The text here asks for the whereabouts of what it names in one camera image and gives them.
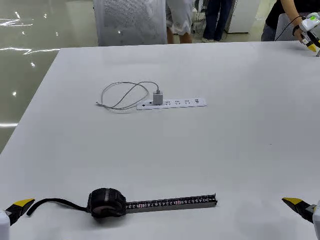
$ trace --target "power outlet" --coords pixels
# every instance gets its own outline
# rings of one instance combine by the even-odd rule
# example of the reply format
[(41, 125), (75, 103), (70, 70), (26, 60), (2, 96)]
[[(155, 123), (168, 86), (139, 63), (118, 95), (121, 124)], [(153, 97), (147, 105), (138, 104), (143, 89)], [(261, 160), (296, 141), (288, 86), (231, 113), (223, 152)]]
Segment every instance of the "power outlet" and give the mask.
[(189, 107), (205, 107), (206, 100), (201, 97), (186, 99), (167, 99), (163, 100), (162, 105), (153, 105), (152, 100), (144, 101), (136, 106), (138, 110), (145, 109), (171, 109), (171, 108), (189, 108)]

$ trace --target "hand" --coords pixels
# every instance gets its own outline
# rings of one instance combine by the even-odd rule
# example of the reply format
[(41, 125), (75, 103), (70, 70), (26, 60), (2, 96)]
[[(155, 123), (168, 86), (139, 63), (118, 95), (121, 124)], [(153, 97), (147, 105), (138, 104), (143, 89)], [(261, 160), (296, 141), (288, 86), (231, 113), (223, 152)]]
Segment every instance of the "hand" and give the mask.
[(300, 28), (298, 28), (295, 32), (294, 32), (294, 36), (300, 41), (300, 43), (303, 43), (302, 40), (302, 30)]

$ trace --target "white cloth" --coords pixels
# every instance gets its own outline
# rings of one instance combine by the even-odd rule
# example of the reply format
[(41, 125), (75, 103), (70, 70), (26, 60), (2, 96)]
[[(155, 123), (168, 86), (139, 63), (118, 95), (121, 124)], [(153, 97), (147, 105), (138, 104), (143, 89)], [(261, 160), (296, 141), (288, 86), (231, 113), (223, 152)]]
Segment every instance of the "white cloth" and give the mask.
[(165, 0), (167, 28), (174, 28), (179, 35), (191, 32), (194, 0)]

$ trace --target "black shirt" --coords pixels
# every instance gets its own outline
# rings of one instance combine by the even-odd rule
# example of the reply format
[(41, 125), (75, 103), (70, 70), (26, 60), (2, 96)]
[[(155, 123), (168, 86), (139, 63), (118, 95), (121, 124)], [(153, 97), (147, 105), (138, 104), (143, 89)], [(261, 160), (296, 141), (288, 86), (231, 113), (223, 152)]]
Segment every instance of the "black shirt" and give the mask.
[[(294, 0), (294, 4), (298, 13), (313, 13), (320, 11), (320, 0)], [(285, 13), (285, 10), (282, 7), (281, 1), (277, 0), (265, 23), (276, 30), (279, 16), (283, 13)]]

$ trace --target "charger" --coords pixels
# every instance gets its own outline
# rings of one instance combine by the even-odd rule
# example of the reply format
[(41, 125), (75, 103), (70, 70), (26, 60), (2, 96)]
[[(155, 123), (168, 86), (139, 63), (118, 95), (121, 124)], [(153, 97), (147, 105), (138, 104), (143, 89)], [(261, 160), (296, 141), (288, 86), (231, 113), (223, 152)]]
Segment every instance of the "charger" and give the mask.
[(153, 105), (162, 105), (164, 103), (164, 93), (159, 89), (153, 92)]
[[(132, 108), (136, 108), (137, 105), (143, 101), (145, 98), (147, 98), (149, 96), (149, 91), (148, 89), (143, 86), (142, 84), (144, 83), (149, 83), (149, 84), (154, 84), (156, 86), (156, 91), (153, 93), (153, 105), (162, 105), (164, 103), (164, 93), (162, 91), (159, 90), (159, 85), (156, 84), (153, 81), (140, 81), (138, 83), (134, 83), (134, 82), (130, 82), (130, 81), (117, 81), (114, 83), (109, 84), (107, 87), (105, 87), (100, 95), (100, 101), (97, 101), (96, 104), (99, 107), (104, 107), (105, 109), (109, 109), (109, 110), (119, 110), (119, 111), (123, 111), (123, 110), (129, 110)], [(105, 105), (104, 104), (104, 94), (112, 87), (120, 85), (120, 84), (129, 84), (129, 85), (133, 85), (125, 94), (124, 96), (114, 105)], [(145, 95), (140, 98), (139, 100), (135, 101), (134, 103), (131, 103), (129, 105), (125, 105), (125, 106), (120, 106), (121, 102), (125, 99), (125, 97), (136, 87), (140, 87), (142, 89), (144, 89), (145, 91)]]

